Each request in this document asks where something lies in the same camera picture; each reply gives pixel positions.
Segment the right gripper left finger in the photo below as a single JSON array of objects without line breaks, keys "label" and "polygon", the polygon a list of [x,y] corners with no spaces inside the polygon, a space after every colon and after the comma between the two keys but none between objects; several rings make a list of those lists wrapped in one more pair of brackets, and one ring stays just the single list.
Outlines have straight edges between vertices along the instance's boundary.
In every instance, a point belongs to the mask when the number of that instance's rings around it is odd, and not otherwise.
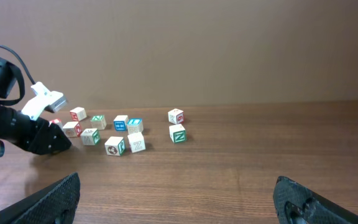
[{"label": "right gripper left finger", "polygon": [[0,211],[0,224],[72,224],[80,201],[76,172]]}]

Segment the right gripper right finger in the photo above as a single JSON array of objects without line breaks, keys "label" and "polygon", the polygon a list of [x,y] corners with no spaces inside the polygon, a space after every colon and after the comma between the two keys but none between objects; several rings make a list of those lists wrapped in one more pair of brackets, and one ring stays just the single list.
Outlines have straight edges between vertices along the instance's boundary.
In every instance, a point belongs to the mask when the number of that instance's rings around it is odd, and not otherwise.
[{"label": "right gripper right finger", "polygon": [[285,176],[276,181],[273,202],[280,224],[358,224],[358,215]]}]

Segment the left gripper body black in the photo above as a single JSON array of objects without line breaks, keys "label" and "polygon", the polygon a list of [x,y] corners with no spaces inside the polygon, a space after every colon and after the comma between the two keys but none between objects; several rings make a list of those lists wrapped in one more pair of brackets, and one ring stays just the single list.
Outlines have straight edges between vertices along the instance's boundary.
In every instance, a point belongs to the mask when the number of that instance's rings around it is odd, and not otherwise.
[{"label": "left gripper body black", "polygon": [[0,57],[0,155],[5,152],[4,140],[37,155],[69,149],[71,142],[57,124],[43,118],[32,119],[11,108],[24,95],[21,70]]}]

